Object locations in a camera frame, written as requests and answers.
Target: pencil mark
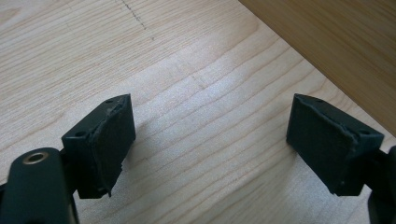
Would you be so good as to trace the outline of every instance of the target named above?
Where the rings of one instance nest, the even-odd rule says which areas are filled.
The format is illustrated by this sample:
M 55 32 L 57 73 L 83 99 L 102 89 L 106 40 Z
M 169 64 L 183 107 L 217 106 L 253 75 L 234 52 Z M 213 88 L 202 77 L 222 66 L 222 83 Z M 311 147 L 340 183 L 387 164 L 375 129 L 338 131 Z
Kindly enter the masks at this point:
M 145 23 L 143 23 L 143 22 L 141 21 L 141 18 L 138 17 L 138 16 L 136 15 L 136 13 L 134 12 L 134 10 L 133 10 L 124 0 L 121 0 L 121 1 L 122 1 L 122 3 L 126 6 L 126 8 L 128 8 L 128 10 L 131 11 L 132 15 L 134 16 L 134 19 L 135 19 L 137 22 L 139 22 L 139 24 L 143 27 L 144 30 L 146 30 L 146 29 L 147 29 L 147 26 L 145 25 Z

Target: wooden table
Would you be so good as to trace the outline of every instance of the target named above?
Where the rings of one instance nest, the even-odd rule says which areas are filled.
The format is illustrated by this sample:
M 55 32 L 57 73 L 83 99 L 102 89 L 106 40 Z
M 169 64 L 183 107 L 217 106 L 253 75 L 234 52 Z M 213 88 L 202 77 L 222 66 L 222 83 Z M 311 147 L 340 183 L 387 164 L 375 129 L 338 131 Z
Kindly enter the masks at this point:
M 131 93 L 137 139 L 113 196 L 81 223 L 367 223 L 286 144 L 292 95 L 376 121 L 236 0 L 0 3 L 0 179 L 107 98 Z

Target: wooden surface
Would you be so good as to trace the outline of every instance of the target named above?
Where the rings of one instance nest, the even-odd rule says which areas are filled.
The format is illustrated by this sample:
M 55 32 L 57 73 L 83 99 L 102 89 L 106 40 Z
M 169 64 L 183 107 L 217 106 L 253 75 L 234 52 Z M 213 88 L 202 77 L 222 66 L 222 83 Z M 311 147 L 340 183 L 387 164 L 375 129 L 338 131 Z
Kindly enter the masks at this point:
M 396 1 L 240 1 L 396 135 Z
M 0 179 L 107 98 L 131 93 L 137 139 L 113 196 L 81 223 L 367 223 L 286 144 L 292 95 L 396 140 L 236 0 L 2 1 Z

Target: screw hole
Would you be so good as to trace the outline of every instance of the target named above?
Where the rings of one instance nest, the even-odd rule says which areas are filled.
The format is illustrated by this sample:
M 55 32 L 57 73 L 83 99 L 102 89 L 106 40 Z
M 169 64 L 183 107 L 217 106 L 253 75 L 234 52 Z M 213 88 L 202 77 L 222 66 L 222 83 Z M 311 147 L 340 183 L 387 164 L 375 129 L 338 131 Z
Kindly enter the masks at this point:
M 33 153 L 33 154 L 25 157 L 25 159 L 23 159 L 23 163 L 26 165 L 35 164 L 35 163 L 45 160 L 48 156 L 49 156 L 49 154 L 47 152 Z
M 362 133 L 362 134 L 370 134 L 368 131 L 366 131 L 366 130 L 359 130 L 359 133 Z
M 86 132 L 84 132 L 84 131 L 82 131 L 82 132 L 78 132 L 78 133 L 75 133 L 75 137 L 81 137 L 81 136 L 84 136 L 84 135 L 85 135 L 85 133 L 86 133 Z

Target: wooden board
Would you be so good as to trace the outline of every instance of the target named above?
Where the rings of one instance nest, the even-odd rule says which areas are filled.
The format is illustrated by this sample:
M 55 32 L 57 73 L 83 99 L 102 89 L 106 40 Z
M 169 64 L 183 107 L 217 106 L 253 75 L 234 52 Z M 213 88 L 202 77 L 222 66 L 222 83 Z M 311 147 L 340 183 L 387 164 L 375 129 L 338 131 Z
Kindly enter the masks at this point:
M 131 93 L 137 139 L 81 223 L 367 223 L 286 144 L 295 92 L 391 136 L 236 0 L 2 1 L 0 183 L 19 155 Z
M 396 135 L 396 1 L 240 1 Z

